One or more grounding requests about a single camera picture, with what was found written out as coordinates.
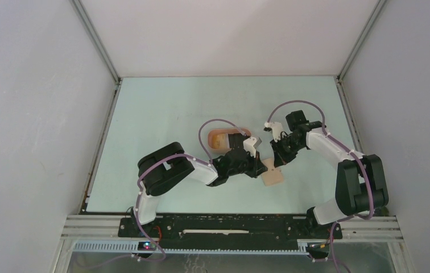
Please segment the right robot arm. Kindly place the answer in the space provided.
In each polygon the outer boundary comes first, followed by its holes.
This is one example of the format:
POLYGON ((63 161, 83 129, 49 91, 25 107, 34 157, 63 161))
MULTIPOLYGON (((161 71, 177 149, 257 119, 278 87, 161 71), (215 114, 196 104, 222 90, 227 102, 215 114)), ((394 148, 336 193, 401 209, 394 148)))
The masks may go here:
POLYGON ((322 236, 332 224, 362 212, 372 215, 389 202, 383 163, 379 156, 365 155, 341 144, 321 121, 310 122, 303 111, 286 116, 288 131, 280 122, 265 122, 272 133, 274 166, 292 162, 300 150, 317 152, 336 170, 334 197, 308 209, 305 232, 313 238, 322 236))

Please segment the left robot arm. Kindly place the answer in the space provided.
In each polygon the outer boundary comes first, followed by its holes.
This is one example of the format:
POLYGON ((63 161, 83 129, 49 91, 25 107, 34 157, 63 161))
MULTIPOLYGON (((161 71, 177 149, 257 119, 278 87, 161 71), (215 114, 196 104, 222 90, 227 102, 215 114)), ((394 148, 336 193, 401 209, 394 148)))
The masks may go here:
POLYGON ((152 233, 160 197, 183 180, 217 187, 226 183, 231 176, 257 178, 268 171, 257 150, 250 152, 237 147, 211 162, 205 162, 186 154, 179 142, 170 143, 142 157, 137 167, 139 192, 133 208, 135 218, 131 228, 140 237, 152 233))

